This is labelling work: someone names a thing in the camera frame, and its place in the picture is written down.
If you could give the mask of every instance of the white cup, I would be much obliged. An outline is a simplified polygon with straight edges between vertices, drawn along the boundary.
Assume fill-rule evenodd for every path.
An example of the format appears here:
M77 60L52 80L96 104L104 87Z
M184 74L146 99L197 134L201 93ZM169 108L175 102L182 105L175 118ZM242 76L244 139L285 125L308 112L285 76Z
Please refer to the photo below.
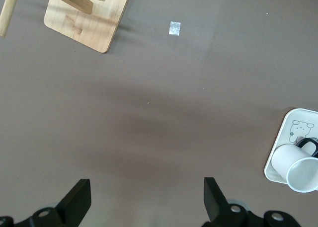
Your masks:
M312 142L316 152L310 155L301 149ZM303 139L297 145L285 144L278 147L272 157L273 168L287 181L288 186L297 192L311 192L318 189L318 143Z

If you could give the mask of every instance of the plastic cup rim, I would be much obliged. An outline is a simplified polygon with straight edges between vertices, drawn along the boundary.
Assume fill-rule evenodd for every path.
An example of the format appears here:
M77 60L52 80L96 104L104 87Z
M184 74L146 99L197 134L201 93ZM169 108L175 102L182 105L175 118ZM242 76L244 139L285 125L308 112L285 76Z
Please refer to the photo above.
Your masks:
M290 168L288 169L288 171L287 171L287 174L286 174L287 184L288 184L288 186L289 186L291 189L293 189L294 191L297 191L297 192L300 192L300 193L307 193L307 192L312 192L312 191L315 191L315 190L318 189L318 183L317 183L317 186L314 187L314 188L312 188L312 189L309 189L309 190L299 190L299 189L294 188L294 187L290 184L290 182L289 182L288 176L289 176L289 172L290 172L290 170L292 169L292 167L295 166L298 162L305 161L305 160L309 160L309 159L318 161L318 158L313 157L313 156L305 157L305 158L302 158L302 159L296 161L293 165L291 165L291 167L290 167Z

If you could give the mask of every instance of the black mug handle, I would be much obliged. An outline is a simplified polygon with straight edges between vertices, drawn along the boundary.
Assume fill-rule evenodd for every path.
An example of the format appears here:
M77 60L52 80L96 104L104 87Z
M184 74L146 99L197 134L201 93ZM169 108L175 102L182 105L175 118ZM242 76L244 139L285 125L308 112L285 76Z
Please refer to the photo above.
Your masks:
M312 156L318 158L318 143L315 140L305 138L300 140L299 143L296 144L296 146L302 148L306 143L313 143L316 146L316 151L314 151Z

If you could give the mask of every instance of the wooden base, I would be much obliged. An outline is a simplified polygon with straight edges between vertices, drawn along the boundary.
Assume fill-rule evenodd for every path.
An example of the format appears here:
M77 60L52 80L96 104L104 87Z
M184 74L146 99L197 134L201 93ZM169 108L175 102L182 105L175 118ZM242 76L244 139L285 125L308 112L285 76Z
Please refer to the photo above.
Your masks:
M44 24L98 52L109 50L128 0L93 1L92 14L49 0Z

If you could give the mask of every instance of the small square paper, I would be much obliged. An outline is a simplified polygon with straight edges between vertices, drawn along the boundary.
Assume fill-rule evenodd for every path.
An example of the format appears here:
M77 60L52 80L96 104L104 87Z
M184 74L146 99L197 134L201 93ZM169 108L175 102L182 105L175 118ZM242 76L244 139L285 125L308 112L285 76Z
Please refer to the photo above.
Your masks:
M179 36L181 22L170 22L169 35Z

